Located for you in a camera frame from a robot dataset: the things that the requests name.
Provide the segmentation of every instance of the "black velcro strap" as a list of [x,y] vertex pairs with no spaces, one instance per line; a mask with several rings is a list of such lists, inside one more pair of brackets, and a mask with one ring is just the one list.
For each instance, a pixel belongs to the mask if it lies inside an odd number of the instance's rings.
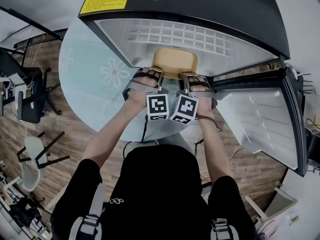
[[156,82],[158,82],[158,80],[159,80],[159,77],[156,77],[154,74],[148,74],[145,72],[137,72],[133,76],[134,79],[135,78],[143,78],[143,77],[148,77],[148,78],[154,79],[154,80],[156,80]]
[[202,82],[202,81],[199,81],[199,82],[189,82],[189,86],[192,87],[192,86],[203,86],[203,87],[207,87],[211,90],[209,84],[207,84],[206,82]]

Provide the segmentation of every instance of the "refrigerator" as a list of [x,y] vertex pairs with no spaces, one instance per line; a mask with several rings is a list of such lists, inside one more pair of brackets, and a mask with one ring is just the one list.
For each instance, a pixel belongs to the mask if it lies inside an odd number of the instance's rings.
[[[306,174],[303,77],[285,64],[276,0],[85,0],[78,17],[128,67],[151,67],[161,47],[197,54],[196,73],[207,76],[240,145]],[[282,68],[219,80],[275,62]]]

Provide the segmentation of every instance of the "person's left hand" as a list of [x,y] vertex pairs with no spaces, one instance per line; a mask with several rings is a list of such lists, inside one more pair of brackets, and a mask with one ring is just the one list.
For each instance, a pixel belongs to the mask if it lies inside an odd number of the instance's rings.
[[[149,70],[148,68],[144,68],[141,72],[148,73],[150,75],[155,75],[157,78],[160,76],[160,73],[155,70]],[[132,79],[133,82],[143,84],[150,87],[156,87],[157,81],[149,78],[147,76],[137,77]],[[147,94],[144,91],[130,89],[130,94],[126,102],[130,102],[133,106],[138,106],[140,110],[143,110],[147,106]]]

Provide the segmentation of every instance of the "light blue tabletop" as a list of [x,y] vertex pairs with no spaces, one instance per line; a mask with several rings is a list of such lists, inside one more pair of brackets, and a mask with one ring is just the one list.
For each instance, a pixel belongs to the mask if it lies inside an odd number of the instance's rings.
[[[59,56],[59,78],[64,96],[74,113],[89,127],[100,129],[124,104],[122,91],[137,68],[127,67],[80,19],[71,23]],[[169,109],[176,100],[178,81],[165,78]],[[147,109],[127,126],[123,141],[141,141]],[[145,141],[176,134],[185,125],[171,120],[149,121]]]

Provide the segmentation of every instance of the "qr code-like marker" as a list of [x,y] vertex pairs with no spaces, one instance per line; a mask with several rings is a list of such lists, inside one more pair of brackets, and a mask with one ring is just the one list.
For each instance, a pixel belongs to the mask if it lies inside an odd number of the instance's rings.
[[180,94],[169,119],[188,125],[196,118],[198,103],[198,98]]
[[169,118],[168,94],[149,94],[146,96],[148,119],[164,120]]

